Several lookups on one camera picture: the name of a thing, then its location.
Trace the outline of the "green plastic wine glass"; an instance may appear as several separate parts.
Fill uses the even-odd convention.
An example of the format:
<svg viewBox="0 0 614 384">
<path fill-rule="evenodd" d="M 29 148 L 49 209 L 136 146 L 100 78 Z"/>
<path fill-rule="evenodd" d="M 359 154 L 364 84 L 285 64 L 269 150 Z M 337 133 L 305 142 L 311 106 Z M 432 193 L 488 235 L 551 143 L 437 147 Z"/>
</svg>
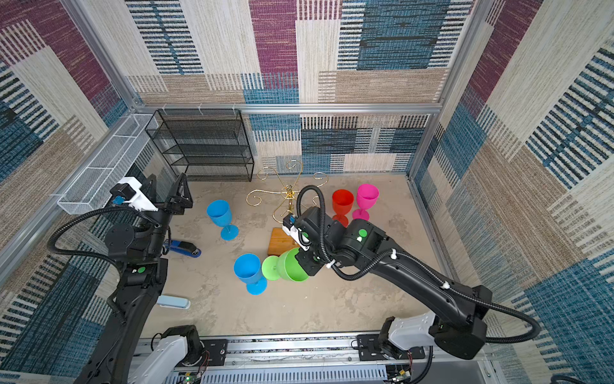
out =
<svg viewBox="0 0 614 384">
<path fill-rule="evenodd" d="M 308 280 L 309 275 L 302 269 L 296 259 L 301 249 L 296 247 L 282 253 L 280 256 L 271 255 L 262 262 L 262 274 L 269 281 L 283 279 L 295 283 Z"/>
</svg>

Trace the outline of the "blue plastic wine glass front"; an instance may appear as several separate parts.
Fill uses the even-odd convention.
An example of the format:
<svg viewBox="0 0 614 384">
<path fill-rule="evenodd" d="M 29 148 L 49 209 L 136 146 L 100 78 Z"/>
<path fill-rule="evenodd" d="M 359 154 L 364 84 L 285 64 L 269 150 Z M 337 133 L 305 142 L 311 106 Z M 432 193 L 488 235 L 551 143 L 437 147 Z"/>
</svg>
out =
<svg viewBox="0 0 614 384">
<path fill-rule="evenodd" d="M 216 200 L 209 204 L 206 209 L 206 214 L 211 221 L 218 227 L 221 227 L 221 237 L 225 241 L 234 240 L 238 234 L 238 228 L 232 224 L 232 211 L 230 204 L 225 200 Z"/>
</svg>

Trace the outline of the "blue plastic wine glass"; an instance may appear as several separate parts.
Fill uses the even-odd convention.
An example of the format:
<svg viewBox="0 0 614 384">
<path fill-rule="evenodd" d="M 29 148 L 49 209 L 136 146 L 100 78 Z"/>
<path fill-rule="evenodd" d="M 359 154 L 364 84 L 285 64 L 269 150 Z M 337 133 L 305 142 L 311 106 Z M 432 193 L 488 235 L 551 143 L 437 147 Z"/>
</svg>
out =
<svg viewBox="0 0 614 384">
<path fill-rule="evenodd" d="M 221 237 L 225 241 L 234 240 L 238 234 L 238 228 L 232 224 L 232 211 L 230 204 L 225 200 L 216 200 L 209 204 L 206 209 L 206 214 L 211 221 L 218 227 L 221 227 Z"/>
<path fill-rule="evenodd" d="M 246 285 L 247 291 L 254 295 L 263 294 L 267 279 L 262 273 L 262 264 L 255 254 L 243 254 L 233 264 L 233 273 Z"/>
</svg>

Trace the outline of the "red plastic wine glass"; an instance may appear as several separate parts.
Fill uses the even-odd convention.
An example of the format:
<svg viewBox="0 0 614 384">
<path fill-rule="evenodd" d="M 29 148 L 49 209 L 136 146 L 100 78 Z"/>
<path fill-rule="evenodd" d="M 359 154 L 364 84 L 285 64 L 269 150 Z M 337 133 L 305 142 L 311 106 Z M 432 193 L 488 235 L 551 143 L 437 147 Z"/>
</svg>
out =
<svg viewBox="0 0 614 384">
<path fill-rule="evenodd" d="M 353 208 L 354 196 L 349 190 L 336 190 L 332 195 L 332 203 L 334 209 L 333 220 L 340 222 L 344 227 L 348 227 L 350 221 L 347 214 Z"/>
</svg>

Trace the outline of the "magenta plastic wine glass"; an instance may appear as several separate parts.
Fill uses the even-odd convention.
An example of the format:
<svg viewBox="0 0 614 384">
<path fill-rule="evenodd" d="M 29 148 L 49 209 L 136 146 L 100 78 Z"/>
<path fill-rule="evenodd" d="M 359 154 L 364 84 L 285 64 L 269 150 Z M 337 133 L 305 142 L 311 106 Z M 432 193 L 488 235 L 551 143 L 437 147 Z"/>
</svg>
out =
<svg viewBox="0 0 614 384">
<path fill-rule="evenodd" d="M 353 219 L 363 219 L 369 221 L 369 209 L 376 204 L 379 195 L 380 192 L 376 186 L 372 184 L 360 185 L 356 194 L 358 209 L 353 211 Z"/>
</svg>

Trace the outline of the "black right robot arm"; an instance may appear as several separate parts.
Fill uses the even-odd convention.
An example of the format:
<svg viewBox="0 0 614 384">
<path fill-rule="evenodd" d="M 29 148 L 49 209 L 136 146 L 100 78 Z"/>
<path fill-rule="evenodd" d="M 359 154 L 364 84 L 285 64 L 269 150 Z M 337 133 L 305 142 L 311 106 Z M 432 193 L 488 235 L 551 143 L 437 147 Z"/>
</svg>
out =
<svg viewBox="0 0 614 384">
<path fill-rule="evenodd" d="M 284 232 L 300 244 L 297 260 L 309 276 L 326 264 L 356 267 L 392 283 L 427 307 L 423 315 L 385 320 L 376 350 L 401 359 L 414 347 L 439 347 L 453 357 L 473 359 L 486 343 L 484 317 L 492 291 L 465 286 L 405 252 L 382 229 L 358 219 L 344 227 L 312 207 L 301 216 L 284 217 Z"/>
</svg>

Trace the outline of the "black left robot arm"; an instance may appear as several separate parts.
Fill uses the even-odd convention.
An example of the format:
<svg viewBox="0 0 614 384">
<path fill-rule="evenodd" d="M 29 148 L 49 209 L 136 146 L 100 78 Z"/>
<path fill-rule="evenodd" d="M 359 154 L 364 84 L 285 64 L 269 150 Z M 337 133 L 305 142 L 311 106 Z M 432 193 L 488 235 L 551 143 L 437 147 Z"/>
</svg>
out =
<svg viewBox="0 0 614 384">
<path fill-rule="evenodd" d="M 134 178 L 121 179 L 110 190 L 113 205 L 143 214 L 146 226 L 116 224 L 107 232 L 105 245 L 111 261 L 119 265 L 119 281 L 109 297 L 112 310 L 78 383 L 126 383 L 133 353 L 146 320 L 166 284 L 172 244 L 170 223 L 193 207 L 188 178 L 180 174 L 161 203 L 142 192 Z"/>
</svg>

